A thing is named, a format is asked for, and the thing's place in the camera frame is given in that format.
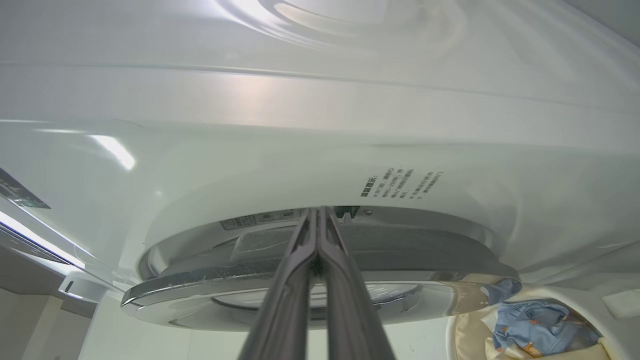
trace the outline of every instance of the orange cartoon figure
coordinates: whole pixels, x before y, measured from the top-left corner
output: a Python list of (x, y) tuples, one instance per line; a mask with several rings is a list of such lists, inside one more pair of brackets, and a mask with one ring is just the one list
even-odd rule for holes
[(529, 342), (529, 344), (527, 344), (527, 346), (524, 347), (523, 350), (530, 353), (533, 357), (542, 357), (542, 353), (537, 348), (533, 347), (533, 343), (531, 341)]

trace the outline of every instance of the dark label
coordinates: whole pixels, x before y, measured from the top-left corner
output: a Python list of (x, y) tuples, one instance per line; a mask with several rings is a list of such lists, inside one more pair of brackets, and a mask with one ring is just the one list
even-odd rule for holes
[(51, 209), (44, 201), (27, 190), (22, 184), (0, 168), (0, 195), (18, 206), (28, 208)]

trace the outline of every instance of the washing machine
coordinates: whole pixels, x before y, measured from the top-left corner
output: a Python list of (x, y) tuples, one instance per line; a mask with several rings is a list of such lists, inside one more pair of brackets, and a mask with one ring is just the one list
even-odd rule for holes
[(246, 332), (329, 206), (384, 323), (553, 284), (631, 359), (639, 99), (562, 1), (1, 1), (0, 220), (127, 321)]

